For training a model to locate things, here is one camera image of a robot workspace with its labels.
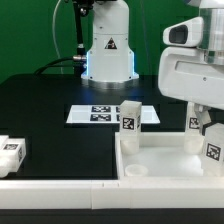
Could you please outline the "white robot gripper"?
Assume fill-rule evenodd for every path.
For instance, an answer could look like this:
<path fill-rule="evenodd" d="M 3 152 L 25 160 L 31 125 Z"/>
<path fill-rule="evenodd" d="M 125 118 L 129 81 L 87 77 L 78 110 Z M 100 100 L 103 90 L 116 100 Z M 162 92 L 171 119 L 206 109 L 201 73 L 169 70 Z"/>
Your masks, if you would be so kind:
<path fill-rule="evenodd" d="M 166 48 L 160 58 L 158 87 L 164 96 L 196 103 L 201 135 L 211 123 L 210 107 L 224 110 L 224 65 L 207 64 L 200 50 Z"/>

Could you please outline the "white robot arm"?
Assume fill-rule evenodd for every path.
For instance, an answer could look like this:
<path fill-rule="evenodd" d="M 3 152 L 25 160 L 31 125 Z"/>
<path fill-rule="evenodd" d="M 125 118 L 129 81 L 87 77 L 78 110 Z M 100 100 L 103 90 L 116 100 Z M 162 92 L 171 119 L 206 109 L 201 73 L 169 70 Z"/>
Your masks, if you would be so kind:
<path fill-rule="evenodd" d="M 158 87 L 162 95 L 191 102 L 205 134 L 214 126 L 211 108 L 224 111 L 224 0 L 183 0 L 199 15 L 163 31 Z M 134 53 L 128 45 L 129 8 L 123 0 L 93 7 L 93 43 L 87 52 L 85 83 L 119 88 L 136 81 Z"/>

